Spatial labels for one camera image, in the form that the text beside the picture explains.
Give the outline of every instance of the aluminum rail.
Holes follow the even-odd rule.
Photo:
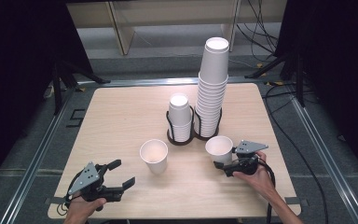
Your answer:
[[[227,83],[255,83],[261,82],[259,79],[228,77]],[[155,78],[155,79],[138,79],[138,80],[112,80],[110,83],[98,84],[94,81],[78,82],[80,87],[136,87],[136,86],[160,86],[160,85],[192,85],[198,84],[197,77],[179,77],[179,78]]]
[[[62,109],[59,111],[57,115],[55,115],[48,126],[48,130],[46,131],[34,157],[31,161],[31,164],[28,166],[20,185],[18,186],[16,192],[14,193],[13,197],[11,198],[7,210],[2,217],[1,224],[13,223],[16,219],[17,214],[19,213],[21,206],[27,196],[27,193],[34,182],[34,178],[37,174],[38,168],[42,163],[43,158],[48,151],[48,146],[50,145],[51,139],[55,134],[62,116],[65,112],[65,108],[69,99],[72,97],[75,90],[69,90],[68,95],[64,98]]]
[[[294,91],[293,87],[287,87],[287,89],[289,91]],[[336,186],[342,201],[345,203],[354,223],[358,223],[358,199],[356,195],[351,189],[351,186],[348,184],[345,176],[337,166],[333,156],[330,153],[330,150],[324,143],[324,140],[313,124],[307,109],[302,107],[299,101],[296,99],[293,100],[292,103],[295,106],[296,112],[304,124],[304,127],[310,135],[310,139],[312,140],[313,145],[315,145],[315,148],[322,162],[324,163],[324,167],[326,168],[328,174],[330,174],[330,177],[333,180],[333,183]]]

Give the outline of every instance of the forearm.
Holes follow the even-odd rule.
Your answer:
[[[78,218],[78,217],[67,217],[63,224],[84,224],[86,223],[87,219]]]
[[[283,223],[303,223],[301,219],[290,209],[286,202],[281,198],[276,190],[265,195],[274,211]]]

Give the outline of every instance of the metal frame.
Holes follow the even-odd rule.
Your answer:
[[[19,213],[21,206],[25,200],[25,197],[28,194],[29,189],[31,188],[34,178],[36,177],[37,170],[45,158],[46,152],[48,151],[48,146],[51,143],[51,139],[55,134],[60,121],[62,120],[62,116],[65,112],[65,108],[69,102],[69,99],[72,97],[74,90],[69,90],[68,95],[65,97],[64,102],[62,104],[62,109],[55,115],[48,126],[48,130],[45,133],[45,136],[42,139],[34,157],[31,161],[31,164],[28,166],[22,180],[17,187],[16,192],[11,198],[7,210],[2,217],[1,224],[13,223],[16,219],[17,214]]]
[[[289,91],[294,91],[293,87],[287,87]],[[337,188],[339,195],[342,198],[342,201],[347,206],[347,209],[354,221],[354,223],[358,223],[358,199],[351,189],[348,181],[345,176],[342,174],[341,170],[336,164],[333,155],[331,155],[329,148],[324,143],[324,140],[320,136],[318,130],[308,114],[308,111],[305,107],[301,106],[298,100],[292,101],[298,116],[300,117],[304,127],[306,128],[310,139],[315,145],[316,151],[318,152],[322,162],[324,163],[324,167],[327,170],[327,173],[330,174],[330,177]]]

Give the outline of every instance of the finger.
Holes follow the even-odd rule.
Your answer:
[[[247,180],[248,176],[246,174],[244,174],[243,172],[238,172],[238,171],[234,171],[232,173],[232,175],[234,175],[235,177],[239,178],[239,179],[243,179],[243,180]]]
[[[262,151],[257,151],[255,154],[260,157],[261,160],[267,161],[267,155]]]
[[[95,206],[101,207],[102,205],[106,204],[106,199],[105,198],[99,198],[97,200],[94,201]]]
[[[79,196],[80,195],[80,190],[78,190],[78,191],[76,191],[74,194],[72,194],[72,197],[77,197],[77,196]]]

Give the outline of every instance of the upside-down cup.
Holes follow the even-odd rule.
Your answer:
[[[187,96],[175,93],[171,96],[168,117],[172,125],[183,126],[191,121],[191,109]]]
[[[229,44],[225,38],[212,37],[206,41],[202,55],[200,78],[219,84],[227,79]]]

